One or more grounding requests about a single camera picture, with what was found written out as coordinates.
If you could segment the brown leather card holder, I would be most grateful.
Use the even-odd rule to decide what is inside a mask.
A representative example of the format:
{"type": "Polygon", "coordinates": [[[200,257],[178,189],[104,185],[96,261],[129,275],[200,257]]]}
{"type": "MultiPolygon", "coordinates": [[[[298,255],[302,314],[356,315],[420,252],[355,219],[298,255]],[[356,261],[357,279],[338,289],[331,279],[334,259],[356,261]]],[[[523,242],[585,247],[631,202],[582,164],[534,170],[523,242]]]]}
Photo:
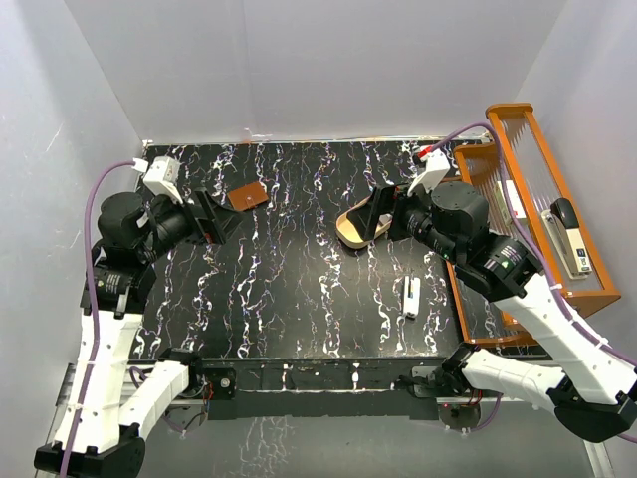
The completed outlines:
{"type": "Polygon", "coordinates": [[[269,201],[266,188],[259,181],[255,181],[228,193],[232,207],[237,211],[254,209],[269,201]]]}

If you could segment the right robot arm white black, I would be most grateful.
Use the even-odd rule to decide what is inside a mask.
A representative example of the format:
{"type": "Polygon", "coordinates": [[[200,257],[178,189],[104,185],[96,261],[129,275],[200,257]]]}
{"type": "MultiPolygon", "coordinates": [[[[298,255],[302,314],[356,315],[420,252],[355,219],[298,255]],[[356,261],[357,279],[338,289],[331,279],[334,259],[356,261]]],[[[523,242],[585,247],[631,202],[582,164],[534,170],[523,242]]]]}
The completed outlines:
{"type": "Polygon", "coordinates": [[[491,231],[488,219],[488,201],[470,184],[444,182],[432,190],[400,184],[375,188],[337,218],[336,231],[351,249],[380,235],[424,244],[465,286],[514,317],[554,361],[532,365],[462,343],[418,384],[523,400],[589,442],[625,437],[636,421],[635,362],[610,348],[563,300],[536,254],[491,231]]]}

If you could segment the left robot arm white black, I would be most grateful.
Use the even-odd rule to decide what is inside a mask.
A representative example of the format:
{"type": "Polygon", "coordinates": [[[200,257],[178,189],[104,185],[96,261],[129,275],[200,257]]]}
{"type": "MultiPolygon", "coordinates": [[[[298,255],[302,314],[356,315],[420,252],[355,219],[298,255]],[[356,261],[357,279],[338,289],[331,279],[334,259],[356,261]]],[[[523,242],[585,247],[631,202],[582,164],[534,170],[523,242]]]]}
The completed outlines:
{"type": "Polygon", "coordinates": [[[206,189],[193,202],[133,192],[101,206],[102,238],[88,253],[81,345],[66,411],[53,440],[35,452],[37,470],[59,477],[135,477],[146,439],[179,395],[193,397],[206,374],[195,352],[169,348],[128,400],[121,398],[129,352],[156,280],[153,265],[181,243],[223,245],[240,212],[206,189]]]}

